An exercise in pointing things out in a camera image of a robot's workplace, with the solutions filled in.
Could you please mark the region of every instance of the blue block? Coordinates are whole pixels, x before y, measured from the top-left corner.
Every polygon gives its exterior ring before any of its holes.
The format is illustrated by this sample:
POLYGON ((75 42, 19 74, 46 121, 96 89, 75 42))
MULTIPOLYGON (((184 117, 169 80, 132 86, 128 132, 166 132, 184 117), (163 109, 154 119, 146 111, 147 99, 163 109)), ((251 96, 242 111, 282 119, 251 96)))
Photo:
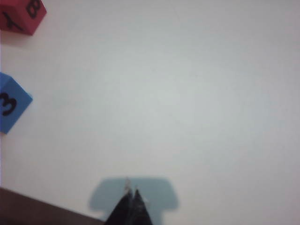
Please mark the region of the blue block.
POLYGON ((10 76, 0 73, 0 131, 7 134, 32 102, 32 97, 10 76))

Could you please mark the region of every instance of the white surface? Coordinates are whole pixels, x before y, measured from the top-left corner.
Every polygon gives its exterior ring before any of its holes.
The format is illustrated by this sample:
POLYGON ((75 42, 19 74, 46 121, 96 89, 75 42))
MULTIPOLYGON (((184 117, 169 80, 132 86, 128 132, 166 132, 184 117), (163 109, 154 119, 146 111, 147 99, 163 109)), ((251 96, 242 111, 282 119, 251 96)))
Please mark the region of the white surface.
POLYGON ((2 186, 96 218, 104 179, 163 177, 164 224, 298 225, 300 2, 44 0, 1 68, 34 101, 2 186))

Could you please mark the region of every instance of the toy block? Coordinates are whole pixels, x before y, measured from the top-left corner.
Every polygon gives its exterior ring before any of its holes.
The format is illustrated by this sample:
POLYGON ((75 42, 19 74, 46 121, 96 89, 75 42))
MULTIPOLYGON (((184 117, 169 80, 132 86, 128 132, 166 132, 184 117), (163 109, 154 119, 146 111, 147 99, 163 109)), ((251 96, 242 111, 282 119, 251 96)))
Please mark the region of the toy block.
POLYGON ((7 134, 32 102, 32 97, 9 75, 0 73, 0 131, 7 134))
POLYGON ((0 0, 0 29, 33 35, 46 15, 41 0, 0 0))

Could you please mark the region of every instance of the brown surface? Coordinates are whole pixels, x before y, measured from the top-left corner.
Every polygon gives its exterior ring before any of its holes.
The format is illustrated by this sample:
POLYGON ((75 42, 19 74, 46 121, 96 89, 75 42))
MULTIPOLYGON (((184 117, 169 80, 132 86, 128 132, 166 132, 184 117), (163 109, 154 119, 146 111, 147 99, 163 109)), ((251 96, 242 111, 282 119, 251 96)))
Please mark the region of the brown surface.
POLYGON ((86 217, 0 188, 0 225, 103 225, 86 217))

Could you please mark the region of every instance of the black number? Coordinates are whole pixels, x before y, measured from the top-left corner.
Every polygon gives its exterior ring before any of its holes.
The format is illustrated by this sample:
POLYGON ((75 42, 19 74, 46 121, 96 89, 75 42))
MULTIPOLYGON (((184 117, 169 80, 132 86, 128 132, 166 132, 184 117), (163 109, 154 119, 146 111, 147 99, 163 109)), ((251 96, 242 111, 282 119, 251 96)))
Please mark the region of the black number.
POLYGON ((15 26, 16 28, 18 28, 19 30, 23 31, 22 27, 20 27, 18 24, 16 24, 7 13, 2 12, 2 14, 5 16, 6 20, 7 20, 7 27, 12 29, 13 26, 15 26))
POLYGON ((28 3, 26 10, 29 14, 29 16, 32 19, 35 19, 37 17, 37 12, 41 8, 41 2, 40 0, 30 0, 28 3))
POLYGON ((9 98, 8 94, 4 92, 0 94, 0 99, 4 100, 2 103, 3 107, 11 105, 9 110, 3 111, 2 113, 3 116, 8 116, 15 110, 15 107, 17 106, 17 100, 15 100, 14 98, 9 98))

